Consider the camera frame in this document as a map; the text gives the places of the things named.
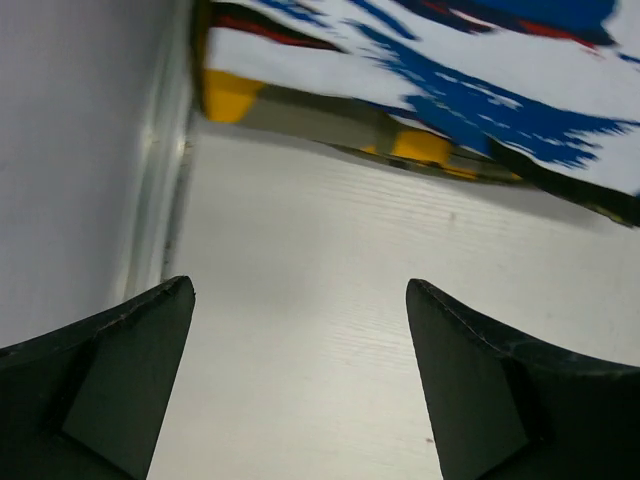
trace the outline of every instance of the gray wall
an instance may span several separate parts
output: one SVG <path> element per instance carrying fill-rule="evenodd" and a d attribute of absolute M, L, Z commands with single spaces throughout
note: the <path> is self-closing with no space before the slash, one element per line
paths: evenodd
<path fill-rule="evenodd" d="M 0 2 L 0 348 L 117 301 L 173 4 Z"/>

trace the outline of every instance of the white table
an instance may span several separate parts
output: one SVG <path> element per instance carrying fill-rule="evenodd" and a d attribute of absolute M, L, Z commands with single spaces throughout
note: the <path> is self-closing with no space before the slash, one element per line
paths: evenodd
<path fill-rule="evenodd" d="M 537 191 L 205 125 L 177 273 L 197 291 L 152 480 L 440 477 L 409 278 L 640 365 L 640 237 Z"/>

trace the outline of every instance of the black strip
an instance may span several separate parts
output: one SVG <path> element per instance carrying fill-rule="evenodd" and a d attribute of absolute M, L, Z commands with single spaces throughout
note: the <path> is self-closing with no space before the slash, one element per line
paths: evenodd
<path fill-rule="evenodd" d="M 318 50 L 344 51 L 332 43 L 285 27 L 260 12 L 235 3 L 214 3 L 209 19 L 210 28 L 231 28 L 269 38 L 284 45 Z"/>
<path fill-rule="evenodd" d="M 640 199 L 637 197 L 547 170 L 491 138 L 489 152 L 491 158 L 545 192 L 604 214 L 619 223 L 640 226 Z"/>

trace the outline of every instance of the black plastic part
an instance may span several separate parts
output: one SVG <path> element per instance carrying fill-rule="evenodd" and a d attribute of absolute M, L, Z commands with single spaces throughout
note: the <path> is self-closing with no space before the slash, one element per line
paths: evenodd
<path fill-rule="evenodd" d="M 444 480 L 640 478 L 640 369 L 580 355 L 407 289 Z"/>
<path fill-rule="evenodd" d="M 194 302 L 175 278 L 0 350 L 0 478 L 146 478 Z"/>

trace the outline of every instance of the yellow stripe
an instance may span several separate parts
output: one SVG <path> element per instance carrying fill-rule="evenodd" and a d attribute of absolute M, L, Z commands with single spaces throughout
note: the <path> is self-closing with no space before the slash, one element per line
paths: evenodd
<path fill-rule="evenodd" d="M 392 155 L 418 162 L 444 163 L 449 158 L 451 144 L 444 138 L 415 130 L 401 131 L 396 136 Z"/>
<path fill-rule="evenodd" d="M 237 123 L 247 114 L 263 82 L 218 70 L 204 72 L 204 106 L 213 122 Z"/>

